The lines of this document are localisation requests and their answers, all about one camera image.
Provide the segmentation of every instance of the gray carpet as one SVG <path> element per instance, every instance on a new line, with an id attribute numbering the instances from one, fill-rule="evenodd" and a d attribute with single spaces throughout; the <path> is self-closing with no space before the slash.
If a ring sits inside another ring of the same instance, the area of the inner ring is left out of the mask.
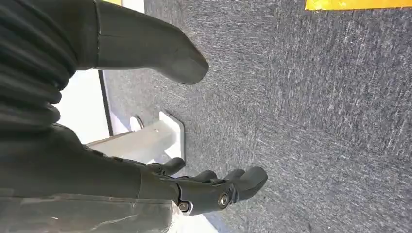
<path id="1" fill-rule="evenodd" d="M 221 232 L 412 232 L 412 9 L 305 11 L 303 0 L 147 0 L 210 63 L 194 86 L 107 71 L 110 105 L 186 127 L 187 172 L 262 166 Z"/>

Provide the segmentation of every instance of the sleeve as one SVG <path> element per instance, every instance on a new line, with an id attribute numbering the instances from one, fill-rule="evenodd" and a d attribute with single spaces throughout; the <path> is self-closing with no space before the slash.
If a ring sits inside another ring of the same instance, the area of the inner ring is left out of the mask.
<path id="1" fill-rule="evenodd" d="M 0 34 L 0 132 L 44 130 L 60 118 L 52 104 L 76 70 L 73 46 L 24 0 L 1 1 Z"/>

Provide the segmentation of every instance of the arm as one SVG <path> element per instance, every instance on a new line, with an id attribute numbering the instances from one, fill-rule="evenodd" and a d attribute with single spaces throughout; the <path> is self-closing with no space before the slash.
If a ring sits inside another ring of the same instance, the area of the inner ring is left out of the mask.
<path id="1" fill-rule="evenodd" d="M 168 199 L 194 215 L 248 199 L 265 184 L 259 167 L 222 180 L 211 171 L 174 179 L 90 150 L 55 124 L 52 104 L 78 69 L 149 67 L 179 83 L 199 82 L 208 64 L 178 28 L 100 1 L 10 0 L 0 3 L 0 30 L 0 187 L 15 196 Z"/>

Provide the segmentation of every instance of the black prosthetic hand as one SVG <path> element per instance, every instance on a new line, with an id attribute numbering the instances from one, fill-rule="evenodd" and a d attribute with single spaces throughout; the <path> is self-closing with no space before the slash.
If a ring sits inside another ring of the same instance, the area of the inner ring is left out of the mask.
<path id="1" fill-rule="evenodd" d="M 174 158 L 165 164 L 141 164 L 131 160 L 115 158 L 132 163 L 139 167 L 142 180 L 139 198 L 156 199 L 165 190 L 177 185 L 173 201 L 186 215 L 198 215 L 207 212 L 223 210 L 230 204 L 253 197 L 266 183 L 268 176 L 260 167 L 252 167 L 247 172 L 235 169 L 223 179 L 218 179 L 216 173 L 207 170 L 195 177 L 172 178 L 170 175 L 184 167 L 185 162 Z"/>

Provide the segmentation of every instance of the white wall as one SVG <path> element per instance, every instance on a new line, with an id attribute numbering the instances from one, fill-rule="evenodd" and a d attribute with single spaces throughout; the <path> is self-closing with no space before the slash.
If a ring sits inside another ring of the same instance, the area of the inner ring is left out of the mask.
<path id="1" fill-rule="evenodd" d="M 77 71 L 55 106 L 61 114 L 58 123 L 75 131 L 82 143 L 109 137 L 97 70 Z"/>

